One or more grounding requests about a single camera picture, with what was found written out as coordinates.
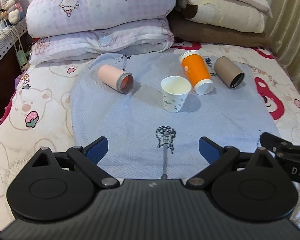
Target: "white logo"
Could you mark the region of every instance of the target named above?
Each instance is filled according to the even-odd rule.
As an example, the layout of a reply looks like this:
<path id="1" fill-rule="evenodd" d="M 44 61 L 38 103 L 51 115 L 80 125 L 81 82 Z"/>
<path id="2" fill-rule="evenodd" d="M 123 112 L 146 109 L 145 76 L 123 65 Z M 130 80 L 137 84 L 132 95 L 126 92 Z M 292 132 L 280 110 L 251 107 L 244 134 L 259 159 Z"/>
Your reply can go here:
<path id="1" fill-rule="evenodd" d="M 149 184 L 149 187 L 155 187 L 155 186 L 157 186 L 157 184 L 155 182 Z"/>

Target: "brown pillow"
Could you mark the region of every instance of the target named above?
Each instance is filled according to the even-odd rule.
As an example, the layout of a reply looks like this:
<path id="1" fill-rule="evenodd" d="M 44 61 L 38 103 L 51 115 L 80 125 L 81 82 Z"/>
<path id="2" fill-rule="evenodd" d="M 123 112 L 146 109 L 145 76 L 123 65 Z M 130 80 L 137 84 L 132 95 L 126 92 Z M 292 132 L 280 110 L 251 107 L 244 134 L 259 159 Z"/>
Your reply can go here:
<path id="1" fill-rule="evenodd" d="M 167 19 L 173 35 L 185 41 L 221 43 L 250 48 L 270 46 L 271 43 L 265 32 L 261 34 L 239 32 L 220 26 L 196 23 L 184 19 L 175 10 L 167 16 Z"/>

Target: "pink tumbler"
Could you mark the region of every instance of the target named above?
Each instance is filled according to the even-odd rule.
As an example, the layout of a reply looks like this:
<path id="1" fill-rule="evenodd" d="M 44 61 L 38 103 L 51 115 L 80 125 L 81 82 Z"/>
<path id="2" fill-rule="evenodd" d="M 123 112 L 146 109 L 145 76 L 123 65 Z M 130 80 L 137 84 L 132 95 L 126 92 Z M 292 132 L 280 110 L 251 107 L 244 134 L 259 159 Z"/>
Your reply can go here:
<path id="1" fill-rule="evenodd" d="M 128 93 L 132 88 L 133 76 L 131 73 L 124 72 L 121 69 L 111 65 L 103 65 L 99 68 L 98 77 L 103 83 L 117 90 L 121 94 Z"/>

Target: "blue cloth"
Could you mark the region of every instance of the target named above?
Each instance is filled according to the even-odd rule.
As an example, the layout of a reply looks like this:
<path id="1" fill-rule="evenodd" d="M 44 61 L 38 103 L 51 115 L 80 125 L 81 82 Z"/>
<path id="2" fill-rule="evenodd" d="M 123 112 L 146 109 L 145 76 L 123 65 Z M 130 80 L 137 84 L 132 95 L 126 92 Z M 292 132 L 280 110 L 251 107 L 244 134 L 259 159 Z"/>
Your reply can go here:
<path id="1" fill-rule="evenodd" d="M 212 92 L 199 96 L 192 90 L 180 112 L 166 111 L 160 82 L 173 75 L 186 77 L 178 58 L 170 53 L 107 53 L 81 71 L 71 90 L 75 144 L 85 147 L 105 136 L 109 150 L 98 166 L 112 176 L 189 178 L 209 165 L 199 152 L 201 136 L 244 152 L 254 152 L 265 131 L 279 136 L 245 64 L 237 64 L 245 78 L 234 90 L 213 75 Z M 207 62 L 213 65 L 216 59 Z M 134 85 L 128 94 L 119 94 L 98 78 L 104 64 L 132 73 Z"/>

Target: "silver bolt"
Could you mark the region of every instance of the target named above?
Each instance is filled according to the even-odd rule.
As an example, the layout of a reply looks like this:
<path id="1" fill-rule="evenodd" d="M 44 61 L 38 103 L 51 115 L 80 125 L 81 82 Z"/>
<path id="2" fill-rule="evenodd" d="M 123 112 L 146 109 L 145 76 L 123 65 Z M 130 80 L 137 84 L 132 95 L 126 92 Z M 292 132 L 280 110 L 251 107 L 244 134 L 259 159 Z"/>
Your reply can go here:
<path id="1" fill-rule="evenodd" d="M 104 186 L 113 186 L 117 183 L 117 180 L 115 178 L 103 178 L 101 180 L 102 185 Z"/>
<path id="2" fill-rule="evenodd" d="M 202 186 L 204 184 L 204 179 L 194 177 L 194 178 L 189 179 L 189 183 L 192 186 Z"/>

